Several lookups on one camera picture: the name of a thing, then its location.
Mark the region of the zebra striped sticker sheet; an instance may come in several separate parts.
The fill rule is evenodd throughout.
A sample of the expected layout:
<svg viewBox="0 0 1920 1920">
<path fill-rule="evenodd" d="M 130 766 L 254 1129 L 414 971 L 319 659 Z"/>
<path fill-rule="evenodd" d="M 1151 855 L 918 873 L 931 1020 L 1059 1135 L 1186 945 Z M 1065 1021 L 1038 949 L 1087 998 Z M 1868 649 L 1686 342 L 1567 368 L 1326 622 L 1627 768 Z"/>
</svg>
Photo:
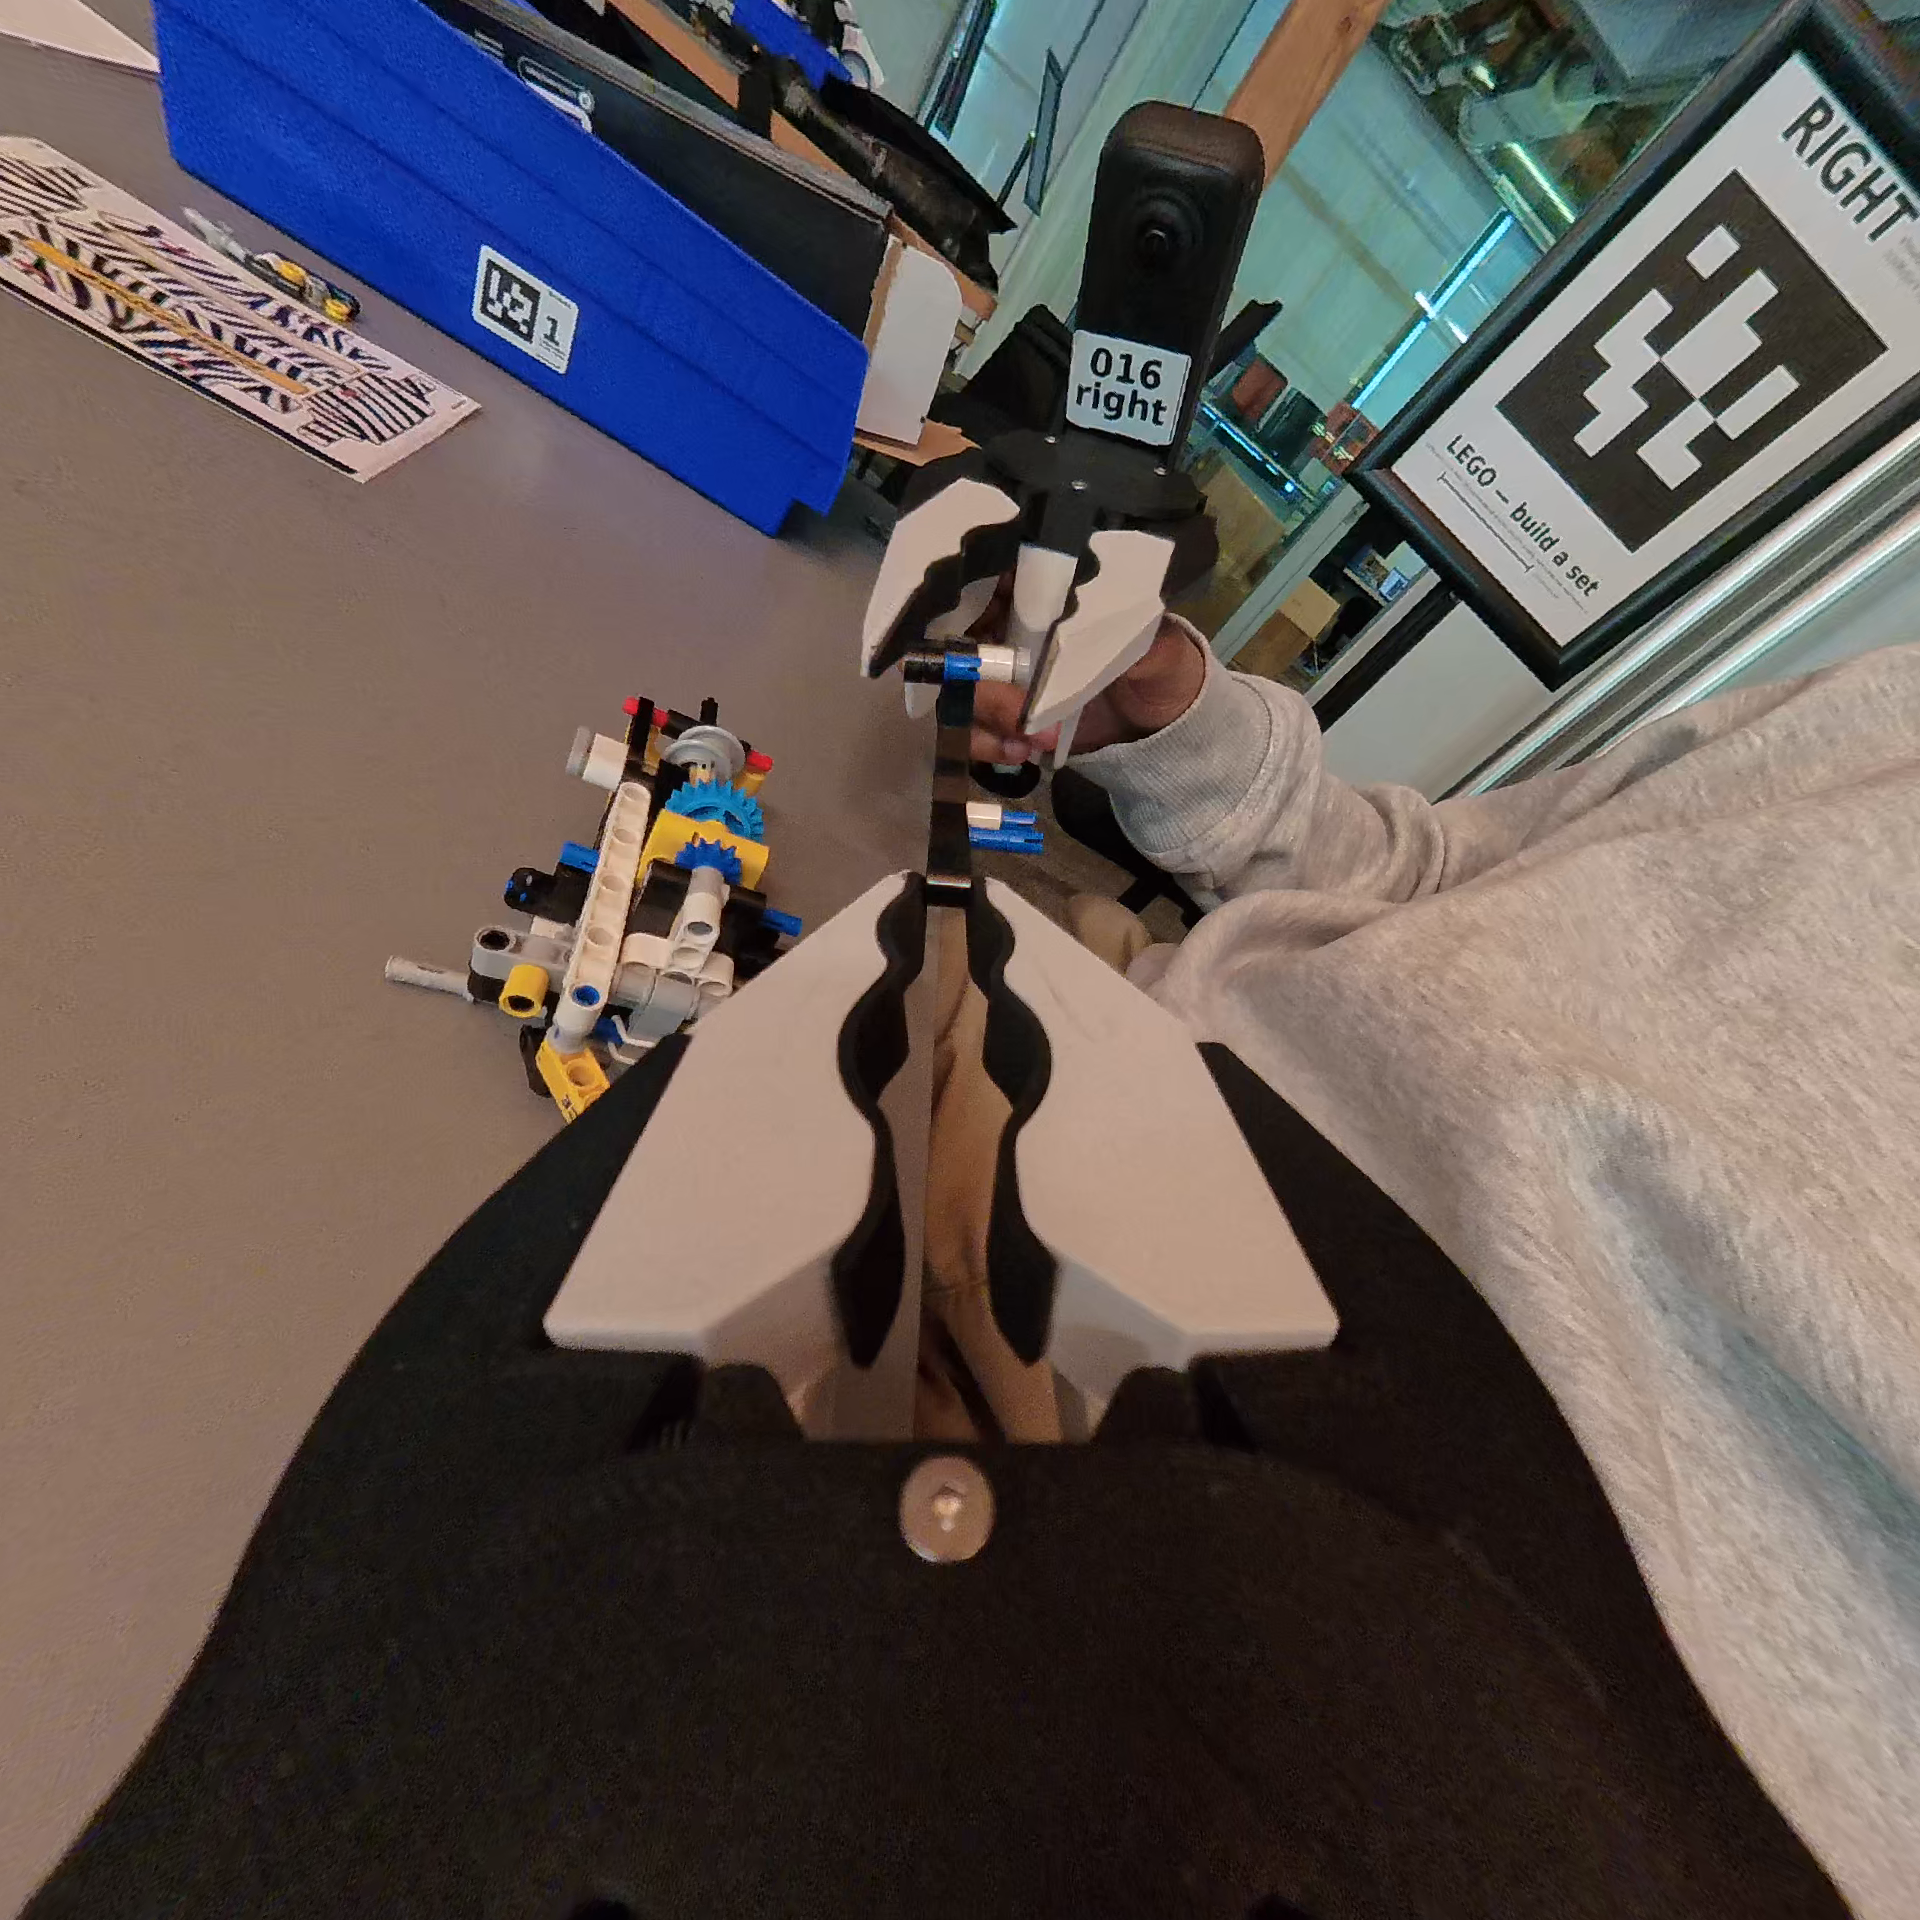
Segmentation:
<svg viewBox="0 0 1920 1920">
<path fill-rule="evenodd" d="M 41 313 L 363 484 L 473 397 L 255 276 L 41 140 L 3 142 L 3 284 Z"/>
</svg>

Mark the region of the brown cardboard box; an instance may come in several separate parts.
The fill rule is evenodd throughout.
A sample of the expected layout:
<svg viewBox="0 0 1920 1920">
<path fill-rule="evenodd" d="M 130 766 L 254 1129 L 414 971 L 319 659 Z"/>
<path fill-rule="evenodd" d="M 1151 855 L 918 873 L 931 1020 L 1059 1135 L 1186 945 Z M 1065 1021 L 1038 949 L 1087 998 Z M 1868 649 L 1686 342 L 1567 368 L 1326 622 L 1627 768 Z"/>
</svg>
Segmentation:
<svg viewBox="0 0 1920 1920">
<path fill-rule="evenodd" d="M 886 232 L 865 335 L 868 371 L 855 448 L 925 465 L 969 444 L 957 427 L 933 422 L 931 408 L 948 364 L 994 313 L 996 295 L 898 220 Z"/>
</svg>

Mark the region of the blue plastic bin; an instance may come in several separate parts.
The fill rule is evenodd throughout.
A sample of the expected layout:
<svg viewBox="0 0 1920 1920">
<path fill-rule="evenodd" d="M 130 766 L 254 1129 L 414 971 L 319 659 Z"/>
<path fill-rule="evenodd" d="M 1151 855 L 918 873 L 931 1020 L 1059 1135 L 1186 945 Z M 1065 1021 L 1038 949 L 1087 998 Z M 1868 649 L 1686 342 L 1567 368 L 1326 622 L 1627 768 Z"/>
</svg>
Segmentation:
<svg viewBox="0 0 1920 1920">
<path fill-rule="evenodd" d="M 751 528 L 834 502 L 850 328 L 428 4 L 158 1 L 177 161 Z"/>
</svg>

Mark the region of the aluminium frame rail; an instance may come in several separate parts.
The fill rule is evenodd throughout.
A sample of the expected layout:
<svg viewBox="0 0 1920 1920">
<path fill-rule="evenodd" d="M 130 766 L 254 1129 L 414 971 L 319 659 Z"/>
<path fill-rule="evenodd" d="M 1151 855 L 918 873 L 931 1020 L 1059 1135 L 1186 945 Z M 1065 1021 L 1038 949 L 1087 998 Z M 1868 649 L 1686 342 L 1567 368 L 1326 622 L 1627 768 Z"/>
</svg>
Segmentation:
<svg viewBox="0 0 1920 1920">
<path fill-rule="evenodd" d="M 1446 798 L 1561 771 L 1773 670 L 1789 675 L 1909 637 L 1916 560 L 1917 427 L 1909 424 L 1677 609 L 1554 694 Z"/>
</svg>

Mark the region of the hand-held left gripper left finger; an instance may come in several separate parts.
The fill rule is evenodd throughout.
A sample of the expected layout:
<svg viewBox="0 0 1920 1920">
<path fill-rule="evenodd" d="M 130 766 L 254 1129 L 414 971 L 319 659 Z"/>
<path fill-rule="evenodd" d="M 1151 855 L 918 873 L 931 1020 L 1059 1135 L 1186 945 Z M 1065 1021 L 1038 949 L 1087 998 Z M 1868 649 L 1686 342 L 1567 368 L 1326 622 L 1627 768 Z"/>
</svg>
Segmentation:
<svg viewBox="0 0 1920 1920">
<path fill-rule="evenodd" d="M 751 1364 L 811 1435 L 913 1433 L 922 1232 L 882 1100 L 925 919 L 924 875 L 889 875 L 642 1064 L 658 1097 L 545 1315 L 553 1347 Z"/>
</svg>

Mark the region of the person's right hand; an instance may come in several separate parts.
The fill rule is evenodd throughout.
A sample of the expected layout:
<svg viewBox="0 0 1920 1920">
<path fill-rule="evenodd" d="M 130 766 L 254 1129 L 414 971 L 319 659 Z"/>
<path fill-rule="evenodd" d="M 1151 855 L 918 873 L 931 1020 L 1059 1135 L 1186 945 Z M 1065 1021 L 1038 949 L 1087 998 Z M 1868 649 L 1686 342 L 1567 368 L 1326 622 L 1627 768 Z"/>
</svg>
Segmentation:
<svg viewBox="0 0 1920 1920">
<path fill-rule="evenodd" d="M 981 681 L 974 693 L 967 757 L 991 766 L 1020 766 L 1141 741 L 1171 726 L 1194 707 L 1207 672 L 1205 640 L 1177 614 L 1166 613 L 1145 654 L 1078 711 L 1065 751 L 1059 748 L 1057 726 L 1034 726 L 1025 720 L 1021 685 Z"/>
</svg>

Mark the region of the small yellow black tool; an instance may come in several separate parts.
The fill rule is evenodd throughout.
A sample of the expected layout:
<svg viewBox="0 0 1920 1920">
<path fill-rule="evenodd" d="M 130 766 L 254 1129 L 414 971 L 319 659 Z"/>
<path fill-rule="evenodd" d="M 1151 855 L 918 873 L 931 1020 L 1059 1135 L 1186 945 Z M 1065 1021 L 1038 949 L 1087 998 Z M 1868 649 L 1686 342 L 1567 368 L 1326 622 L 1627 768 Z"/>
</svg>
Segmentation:
<svg viewBox="0 0 1920 1920">
<path fill-rule="evenodd" d="M 324 319 L 349 326 L 361 318 L 361 301 L 339 281 L 306 267 L 278 252 L 254 252 L 229 225 L 212 221 L 194 208 L 182 208 L 182 224 L 215 253 L 229 257 L 254 279 L 269 284 L 282 296 L 319 313 Z"/>
</svg>

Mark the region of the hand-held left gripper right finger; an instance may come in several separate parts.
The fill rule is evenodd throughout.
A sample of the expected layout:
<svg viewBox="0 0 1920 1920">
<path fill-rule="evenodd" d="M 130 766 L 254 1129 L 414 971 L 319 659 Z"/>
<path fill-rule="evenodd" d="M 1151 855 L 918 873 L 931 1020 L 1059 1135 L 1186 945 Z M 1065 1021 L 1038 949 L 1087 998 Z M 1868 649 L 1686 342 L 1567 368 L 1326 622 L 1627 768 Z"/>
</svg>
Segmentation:
<svg viewBox="0 0 1920 1920">
<path fill-rule="evenodd" d="M 1141 1371 L 1333 1347 L 1338 1310 L 1191 1032 L 999 879 L 974 885 L 967 963 L 1007 1109 L 991 1321 L 1060 1435 Z"/>
</svg>

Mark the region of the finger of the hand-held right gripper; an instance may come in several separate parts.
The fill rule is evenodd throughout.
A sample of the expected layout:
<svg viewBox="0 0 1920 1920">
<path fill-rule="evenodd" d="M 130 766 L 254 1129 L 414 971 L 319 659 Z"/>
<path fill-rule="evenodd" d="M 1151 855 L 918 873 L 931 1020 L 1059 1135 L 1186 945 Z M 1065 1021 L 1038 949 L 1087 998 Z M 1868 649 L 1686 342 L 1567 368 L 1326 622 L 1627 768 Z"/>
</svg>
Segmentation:
<svg viewBox="0 0 1920 1920">
<path fill-rule="evenodd" d="M 875 681 L 924 651 L 946 617 L 969 627 L 1015 567 L 1021 531 L 1021 497 L 986 479 L 948 479 L 903 511 L 862 617 L 862 676 Z"/>
<path fill-rule="evenodd" d="M 1047 547 L 1025 548 L 1025 646 L 1031 675 L 1025 732 L 1053 732 L 1051 768 L 1060 768 L 1087 703 L 1139 665 L 1163 617 L 1166 576 L 1177 541 L 1148 531 L 1100 531 L 1078 561 Z"/>
</svg>

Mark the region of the black framed sign board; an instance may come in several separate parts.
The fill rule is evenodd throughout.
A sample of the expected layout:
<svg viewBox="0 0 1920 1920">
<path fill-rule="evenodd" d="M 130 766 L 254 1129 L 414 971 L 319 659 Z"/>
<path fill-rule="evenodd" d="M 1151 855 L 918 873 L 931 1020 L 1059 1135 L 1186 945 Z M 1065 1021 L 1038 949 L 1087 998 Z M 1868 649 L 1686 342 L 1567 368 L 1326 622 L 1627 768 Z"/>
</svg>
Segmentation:
<svg viewBox="0 0 1920 1920">
<path fill-rule="evenodd" d="M 1916 421 L 1916 57 L 1783 4 L 1362 453 L 1561 688 Z"/>
</svg>

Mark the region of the person's right forearm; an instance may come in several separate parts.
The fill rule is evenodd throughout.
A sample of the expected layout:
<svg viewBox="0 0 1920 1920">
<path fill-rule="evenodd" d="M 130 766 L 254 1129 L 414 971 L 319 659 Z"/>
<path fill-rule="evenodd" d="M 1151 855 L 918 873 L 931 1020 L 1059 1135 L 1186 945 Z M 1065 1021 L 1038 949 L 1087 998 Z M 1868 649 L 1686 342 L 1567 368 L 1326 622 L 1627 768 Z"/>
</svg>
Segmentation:
<svg viewBox="0 0 1920 1920">
<path fill-rule="evenodd" d="M 1133 983 L 1497 1310 L 1766 1793 L 1916 1915 L 1916 643 L 1477 798 L 1217 663 L 1076 768 L 1213 899 Z"/>
</svg>

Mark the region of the black lego beam with pins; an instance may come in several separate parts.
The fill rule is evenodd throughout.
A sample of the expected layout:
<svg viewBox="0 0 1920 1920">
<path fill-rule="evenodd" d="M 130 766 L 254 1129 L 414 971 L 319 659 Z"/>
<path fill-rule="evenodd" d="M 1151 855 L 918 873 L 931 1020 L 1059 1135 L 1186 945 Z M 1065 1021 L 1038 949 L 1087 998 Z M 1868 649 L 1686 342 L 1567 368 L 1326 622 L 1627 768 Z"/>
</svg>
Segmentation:
<svg viewBox="0 0 1920 1920">
<path fill-rule="evenodd" d="M 1013 646 L 962 637 L 925 640 L 898 660 L 907 715 L 925 717 L 933 726 L 924 860 L 929 905 L 969 905 L 977 887 L 974 855 L 981 851 L 1020 857 L 1044 851 L 1039 815 L 1021 806 L 1038 790 L 1039 771 L 989 771 L 981 787 L 972 753 L 977 693 L 994 684 L 1013 685 L 1018 665 Z"/>
</svg>

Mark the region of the partly built lego model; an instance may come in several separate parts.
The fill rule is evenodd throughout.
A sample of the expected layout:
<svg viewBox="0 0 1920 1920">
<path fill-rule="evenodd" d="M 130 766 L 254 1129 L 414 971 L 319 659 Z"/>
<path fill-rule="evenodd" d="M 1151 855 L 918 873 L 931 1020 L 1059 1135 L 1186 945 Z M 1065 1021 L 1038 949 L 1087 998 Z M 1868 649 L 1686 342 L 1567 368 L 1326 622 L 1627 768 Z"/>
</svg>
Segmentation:
<svg viewBox="0 0 1920 1920">
<path fill-rule="evenodd" d="M 622 732 L 581 726 L 567 751 L 567 776 L 601 799 L 588 836 L 508 877 L 506 919 L 473 933 L 459 966 L 393 955 L 381 969 L 513 1021 L 527 1087 L 564 1120 L 803 935 L 765 893 L 772 757 L 715 700 L 682 711 L 631 696 L 622 711 Z"/>
</svg>

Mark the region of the white paper sheet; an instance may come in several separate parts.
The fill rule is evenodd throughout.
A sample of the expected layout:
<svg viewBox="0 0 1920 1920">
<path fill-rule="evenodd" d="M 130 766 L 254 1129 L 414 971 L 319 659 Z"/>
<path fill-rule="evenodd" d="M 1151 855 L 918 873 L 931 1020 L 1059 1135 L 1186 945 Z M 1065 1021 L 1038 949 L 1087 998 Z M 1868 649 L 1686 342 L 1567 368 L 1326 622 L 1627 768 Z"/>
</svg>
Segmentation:
<svg viewBox="0 0 1920 1920">
<path fill-rule="evenodd" d="M 158 57 L 84 1 L 3 1 L 3 33 L 51 52 L 155 78 Z"/>
</svg>

